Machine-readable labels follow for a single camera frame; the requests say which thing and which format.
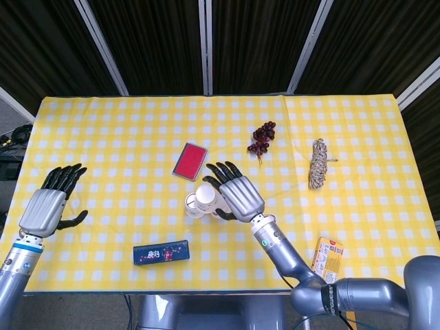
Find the black curtain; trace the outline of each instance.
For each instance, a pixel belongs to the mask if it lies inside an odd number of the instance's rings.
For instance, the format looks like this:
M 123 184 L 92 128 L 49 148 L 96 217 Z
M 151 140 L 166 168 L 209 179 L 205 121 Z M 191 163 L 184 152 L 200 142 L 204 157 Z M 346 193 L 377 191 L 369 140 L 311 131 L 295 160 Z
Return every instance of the black curtain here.
M 131 95 L 203 94 L 197 0 L 89 0 Z
M 119 94 L 73 1 L 2 1 L 0 22 L 0 85 L 32 114 L 45 96 Z
M 440 80 L 402 111 L 434 220 L 440 220 Z
M 296 94 L 396 97 L 440 55 L 440 1 L 336 0 Z
M 214 94 L 286 91 L 319 3 L 213 0 Z

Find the yellow checkered tablecloth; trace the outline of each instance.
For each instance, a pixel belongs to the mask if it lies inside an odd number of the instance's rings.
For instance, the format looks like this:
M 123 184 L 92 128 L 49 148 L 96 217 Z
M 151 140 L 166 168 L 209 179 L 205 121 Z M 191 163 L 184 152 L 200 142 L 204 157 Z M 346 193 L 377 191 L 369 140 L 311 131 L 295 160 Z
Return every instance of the yellow checkered tablecloth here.
M 261 167 L 247 154 L 253 130 L 277 123 Z M 311 145 L 329 157 L 324 187 L 307 188 Z M 0 250 L 18 237 L 32 193 L 57 166 L 82 162 L 63 218 L 29 292 L 252 291 L 286 289 L 248 224 L 184 211 L 201 183 L 171 175 L 186 142 L 208 162 L 231 160 L 257 186 L 266 213 L 310 263 L 319 236 L 345 246 L 340 278 L 381 276 L 403 284 L 406 262 L 440 254 L 417 166 L 393 96 L 237 96 L 44 99 Z M 133 246 L 188 239 L 188 261 L 134 266 Z

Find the blue pencil case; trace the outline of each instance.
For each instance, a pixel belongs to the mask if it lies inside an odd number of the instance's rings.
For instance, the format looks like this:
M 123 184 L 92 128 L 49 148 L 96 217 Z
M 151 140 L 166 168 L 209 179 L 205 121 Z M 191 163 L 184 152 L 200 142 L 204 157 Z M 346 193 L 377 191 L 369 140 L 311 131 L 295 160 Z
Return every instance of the blue pencil case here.
M 150 265 L 168 261 L 190 258 L 188 241 L 133 246 L 133 262 L 135 265 Z

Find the red card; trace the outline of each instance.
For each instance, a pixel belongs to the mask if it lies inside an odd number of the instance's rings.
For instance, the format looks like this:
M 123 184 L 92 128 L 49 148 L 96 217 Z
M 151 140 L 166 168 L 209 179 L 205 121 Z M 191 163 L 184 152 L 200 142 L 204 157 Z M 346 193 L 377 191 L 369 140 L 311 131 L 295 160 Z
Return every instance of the red card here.
M 174 167 L 173 174 L 185 179 L 196 180 L 208 150 L 195 144 L 187 143 Z

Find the bundle of twine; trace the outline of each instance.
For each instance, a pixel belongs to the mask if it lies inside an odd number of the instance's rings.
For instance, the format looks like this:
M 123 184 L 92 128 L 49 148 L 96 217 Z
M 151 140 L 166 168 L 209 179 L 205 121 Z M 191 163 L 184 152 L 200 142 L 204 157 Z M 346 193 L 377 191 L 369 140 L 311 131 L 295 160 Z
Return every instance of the bundle of twine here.
M 337 159 L 327 159 L 327 146 L 323 139 L 315 140 L 310 161 L 309 189 L 318 189 L 324 186 L 327 162 L 337 161 Z

